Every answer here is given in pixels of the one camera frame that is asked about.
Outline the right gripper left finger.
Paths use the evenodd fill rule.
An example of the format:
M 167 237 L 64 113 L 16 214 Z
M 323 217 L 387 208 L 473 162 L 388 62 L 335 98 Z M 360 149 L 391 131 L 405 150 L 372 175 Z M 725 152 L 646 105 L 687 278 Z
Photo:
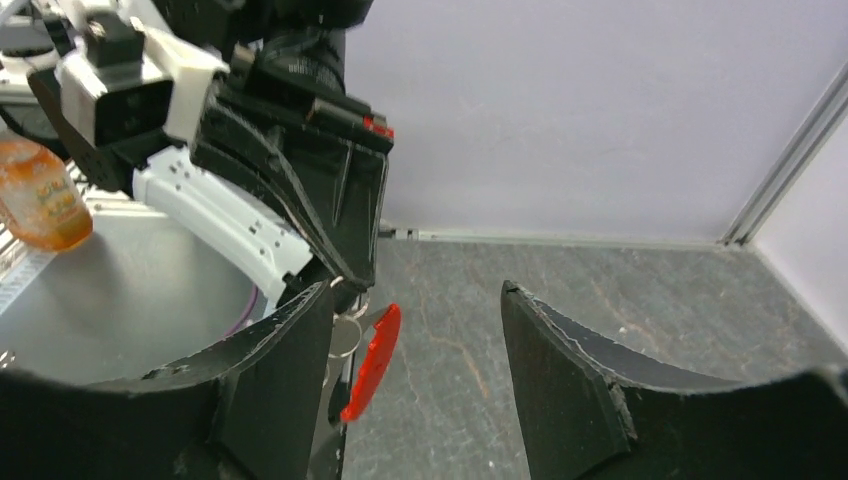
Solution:
M 1 374 L 5 479 L 303 479 L 333 324 L 327 283 L 135 379 Z

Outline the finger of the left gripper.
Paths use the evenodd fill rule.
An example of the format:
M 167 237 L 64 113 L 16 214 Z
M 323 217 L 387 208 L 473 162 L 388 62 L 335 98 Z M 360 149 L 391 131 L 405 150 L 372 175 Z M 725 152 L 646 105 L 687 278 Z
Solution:
M 335 276 L 352 270 L 331 245 L 306 188 L 282 151 L 284 129 L 263 129 L 232 109 L 212 105 L 203 113 L 192 162 L 239 186 L 289 220 Z
M 378 216 L 387 174 L 385 155 L 352 142 L 305 138 L 291 143 L 301 190 L 298 214 L 334 276 L 357 291 L 375 282 Z

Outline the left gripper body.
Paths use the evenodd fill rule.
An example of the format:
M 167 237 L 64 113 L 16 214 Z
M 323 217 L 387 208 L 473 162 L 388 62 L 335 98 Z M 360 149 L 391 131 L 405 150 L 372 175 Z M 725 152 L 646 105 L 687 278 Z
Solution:
M 226 106 L 263 129 L 284 129 L 282 151 L 305 138 L 352 142 L 387 158 L 392 129 L 344 85 L 345 35 L 340 30 L 279 31 L 263 48 L 237 47 L 231 71 L 207 108 Z

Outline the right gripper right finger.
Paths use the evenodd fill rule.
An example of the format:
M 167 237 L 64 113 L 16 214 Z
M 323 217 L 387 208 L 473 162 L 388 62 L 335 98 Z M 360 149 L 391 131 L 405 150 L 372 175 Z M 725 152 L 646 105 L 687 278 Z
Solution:
M 847 372 L 740 382 L 660 362 L 522 286 L 501 319 L 535 479 L 843 479 Z

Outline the red key tag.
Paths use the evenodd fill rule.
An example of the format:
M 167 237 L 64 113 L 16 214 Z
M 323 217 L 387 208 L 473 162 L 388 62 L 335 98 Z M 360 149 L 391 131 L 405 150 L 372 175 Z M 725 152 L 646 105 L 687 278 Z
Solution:
M 394 354 L 402 312 L 397 304 L 390 304 L 378 313 L 361 317 L 356 323 L 362 331 L 373 330 L 374 334 L 352 386 L 350 401 L 340 412 L 343 423 L 358 420 L 379 388 Z

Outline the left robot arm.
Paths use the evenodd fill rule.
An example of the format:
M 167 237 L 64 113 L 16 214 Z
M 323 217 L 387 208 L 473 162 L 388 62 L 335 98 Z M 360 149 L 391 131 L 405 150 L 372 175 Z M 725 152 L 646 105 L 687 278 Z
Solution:
M 374 283 L 394 132 L 345 86 L 367 1 L 5 1 L 1 46 L 98 188 L 152 207 L 281 304 Z

